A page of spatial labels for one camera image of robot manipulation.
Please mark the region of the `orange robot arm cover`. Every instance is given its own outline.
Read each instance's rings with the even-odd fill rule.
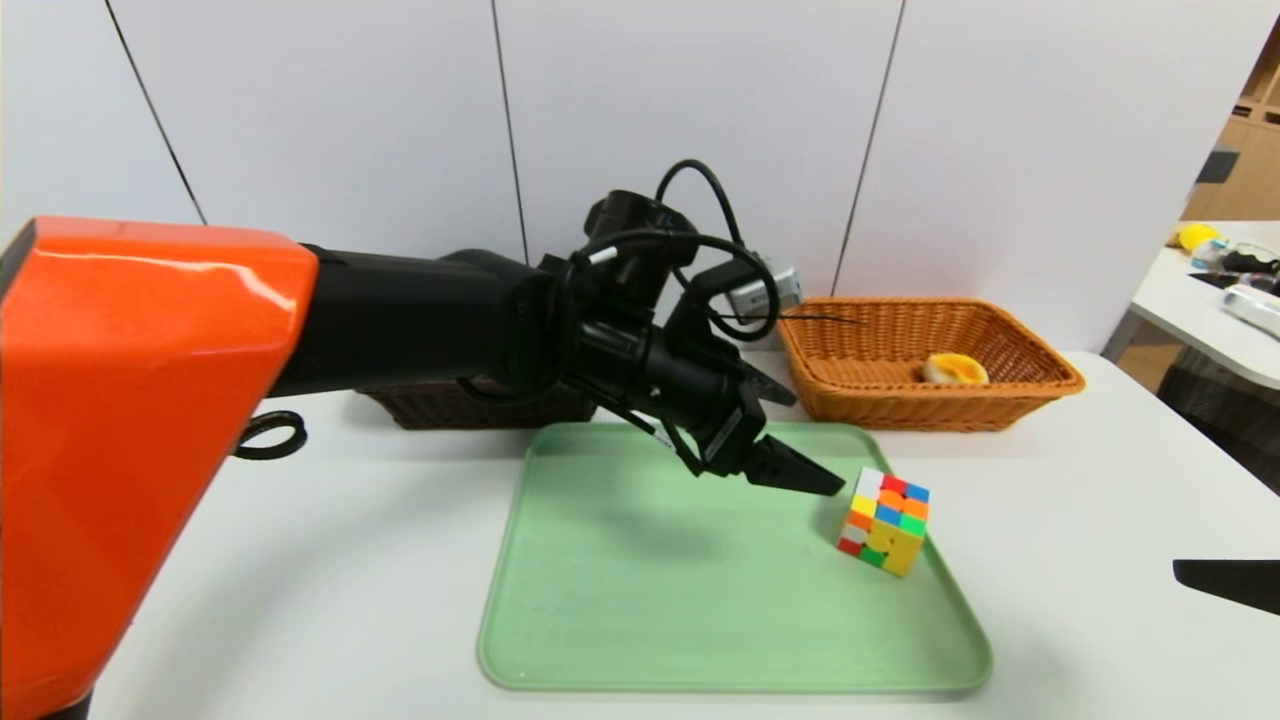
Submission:
[[[278,234],[37,218],[0,265],[3,715],[93,685],[298,341]]]

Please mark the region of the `orange wicker basket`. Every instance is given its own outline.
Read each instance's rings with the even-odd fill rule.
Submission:
[[[964,299],[818,299],[778,323],[796,395],[815,420],[896,430],[1000,430],[1084,389],[1084,378],[1012,315]],[[927,383],[924,360],[963,352],[991,383]]]

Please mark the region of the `black robot arm segment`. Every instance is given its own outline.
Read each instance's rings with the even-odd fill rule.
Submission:
[[[750,337],[773,327],[778,293],[764,263],[634,192],[596,202],[585,229],[585,247],[536,269],[480,250],[412,260],[312,249],[316,288],[271,395],[456,378],[476,397],[524,402],[567,384],[664,439],[695,475],[838,492],[838,477],[762,437],[760,400],[796,398],[712,332],[724,324],[710,300],[753,282],[765,286],[769,313]],[[684,278],[701,247],[730,259]],[[684,293],[658,325],[673,274]],[[481,374],[507,393],[480,393],[468,378]]]
[[[298,345],[270,396],[550,372],[556,278],[484,250],[439,260],[307,246],[320,259]]]

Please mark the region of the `blue sticker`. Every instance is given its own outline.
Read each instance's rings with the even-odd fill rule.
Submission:
[[[911,483],[906,483],[906,498],[919,500],[920,502],[928,502],[929,491],[922,488],[920,486],[913,486]]]
[[[902,514],[887,505],[876,506],[876,519],[883,520],[895,528],[902,524]]]

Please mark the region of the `white bottle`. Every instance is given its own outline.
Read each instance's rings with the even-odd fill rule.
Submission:
[[[1233,284],[1222,292],[1222,307],[1280,338],[1280,297],[1247,284]]]

